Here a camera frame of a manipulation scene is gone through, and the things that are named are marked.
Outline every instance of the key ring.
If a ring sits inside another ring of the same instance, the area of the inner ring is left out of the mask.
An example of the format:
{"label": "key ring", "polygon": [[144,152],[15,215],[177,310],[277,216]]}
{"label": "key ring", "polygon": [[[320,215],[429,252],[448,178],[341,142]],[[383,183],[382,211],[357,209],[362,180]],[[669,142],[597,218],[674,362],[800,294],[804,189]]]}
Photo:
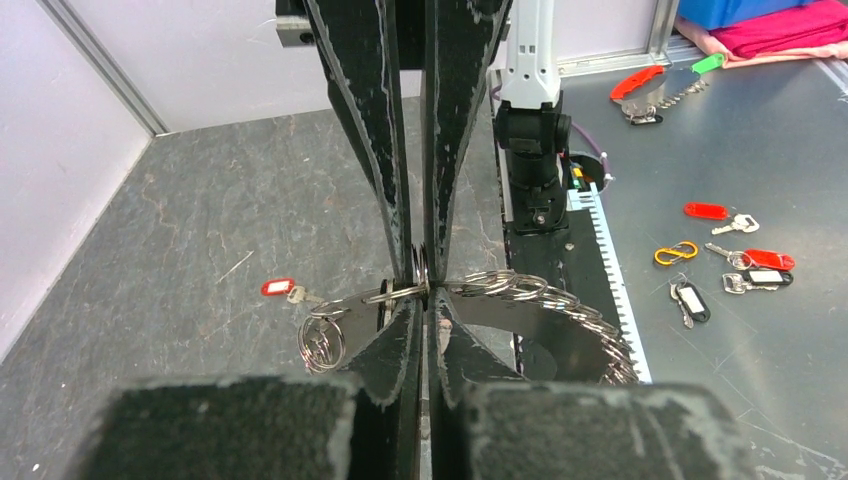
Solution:
{"label": "key ring", "polygon": [[416,249],[415,246],[412,247],[412,268],[415,271],[415,278],[417,280],[415,285],[400,290],[392,290],[370,298],[363,298],[362,303],[373,305],[419,293],[426,295],[430,291],[430,266],[427,264],[427,249],[424,244],[421,244],[420,249]]}
{"label": "key ring", "polygon": [[748,270],[755,266],[751,256],[745,252],[730,252],[730,255],[727,256],[727,263],[736,270]]}
{"label": "key ring", "polygon": [[673,247],[658,248],[654,252],[654,261],[664,267],[669,267],[682,260],[689,260],[698,254],[698,246],[684,240]]}

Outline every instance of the red handle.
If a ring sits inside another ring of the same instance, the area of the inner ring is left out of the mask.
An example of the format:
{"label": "red handle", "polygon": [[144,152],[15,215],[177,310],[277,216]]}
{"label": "red handle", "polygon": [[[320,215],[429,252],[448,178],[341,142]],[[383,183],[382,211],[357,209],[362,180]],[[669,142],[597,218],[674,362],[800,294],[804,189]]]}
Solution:
{"label": "red handle", "polygon": [[706,218],[709,220],[724,220],[729,217],[727,209],[721,205],[710,203],[690,202],[683,206],[683,213],[690,217]]}
{"label": "red handle", "polygon": [[643,68],[638,72],[630,75],[621,81],[610,92],[610,100],[622,100],[625,95],[636,90],[642,85],[648,83],[652,78],[665,72],[665,67],[662,65],[654,65],[653,67]]}
{"label": "red handle", "polygon": [[755,267],[770,268],[788,272],[795,268],[795,259],[785,253],[771,252],[769,250],[745,250],[745,255],[751,259]]}
{"label": "red handle", "polygon": [[277,278],[268,280],[265,285],[262,285],[262,295],[270,297],[272,295],[288,295],[294,288],[294,280],[291,278]]}

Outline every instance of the green tag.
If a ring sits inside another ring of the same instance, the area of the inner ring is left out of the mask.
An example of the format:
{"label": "green tag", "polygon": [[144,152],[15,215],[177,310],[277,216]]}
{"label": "green tag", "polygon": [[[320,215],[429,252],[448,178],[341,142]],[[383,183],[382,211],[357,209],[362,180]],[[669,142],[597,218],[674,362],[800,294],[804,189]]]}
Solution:
{"label": "green tag", "polygon": [[716,68],[722,66],[724,64],[724,54],[716,53],[715,55],[710,55],[709,57],[701,60],[700,62],[692,65],[692,71],[703,75],[711,70],[715,70]]}

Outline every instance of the key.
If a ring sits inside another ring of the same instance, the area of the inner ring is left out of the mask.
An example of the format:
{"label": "key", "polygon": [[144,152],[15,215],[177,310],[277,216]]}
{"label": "key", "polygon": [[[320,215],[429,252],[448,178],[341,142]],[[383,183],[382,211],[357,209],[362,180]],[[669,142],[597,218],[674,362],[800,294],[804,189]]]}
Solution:
{"label": "key", "polygon": [[707,243],[704,245],[704,248],[724,256],[727,259],[727,263],[733,265],[733,268],[736,270],[747,270],[751,268],[751,264],[753,263],[745,252],[725,250],[714,243]]}
{"label": "key", "polygon": [[760,224],[754,220],[754,217],[740,213],[733,217],[733,222],[730,225],[714,228],[712,230],[712,234],[721,235],[722,233],[732,232],[734,230],[738,230],[742,233],[752,233],[759,230],[759,228]]}
{"label": "key", "polygon": [[311,295],[306,291],[305,288],[300,285],[292,288],[291,292],[289,292],[289,296],[286,298],[289,303],[298,304],[300,302],[309,302],[309,303],[324,303],[324,299],[321,297],[316,297],[315,295]]}
{"label": "key", "polygon": [[677,285],[671,286],[671,298],[677,302],[677,306],[680,307],[680,311],[683,312],[683,326],[686,328],[695,328],[695,322],[692,321],[692,317],[686,312],[686,308],[683,306],[683,302],[680,300],[680,297],[677,296]]}
{"label": "key", "polygon": [[724,291],[734,295],[742,295],[751,290],[775,291],[780,288],[779,285],[754,285],[746,282],[745,277],[739,273],[725,273],[721,276],[721,280],[724,284]]}

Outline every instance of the gray tabletop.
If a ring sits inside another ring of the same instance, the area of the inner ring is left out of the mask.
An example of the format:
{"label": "gray tabletop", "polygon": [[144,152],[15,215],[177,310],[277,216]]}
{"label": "gray tabletop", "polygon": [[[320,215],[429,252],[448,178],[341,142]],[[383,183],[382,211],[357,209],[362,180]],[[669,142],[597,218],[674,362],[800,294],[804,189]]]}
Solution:
{"label": "gray tabletop", "polygon": [[[604,102],[624,75],[563,87],[566,111],[610,156],[616,181],[603,201],[654,381],[715,392],[764,478],[848,476],[844,95],[812,62],[719,71],[661,125],[631,127]],[[712,237],[716,222],[683,214],[692,201],[751,214],[761,227]],[[789,253],[795,283],[736,296],[722,289],[733,269],[716,254],[673,268],[652,262],[656,248],[681,240]],[[669,297],[679,272],[712,310],[694,330]]]}
{"label": "gray tabletop", "polygon": [[[404,113],[423,239],[417,99]],[[457,181],[451,278],[506,263],[489,117]],[[336,299],[390,272],[332,111],[155,139],[0,367],[0,479],[58,478],[109,393],[135,379],[304,372],[295,335],[310,306],[261,296],[265,281]],[[512,358],[511,334],[475,332]]]}

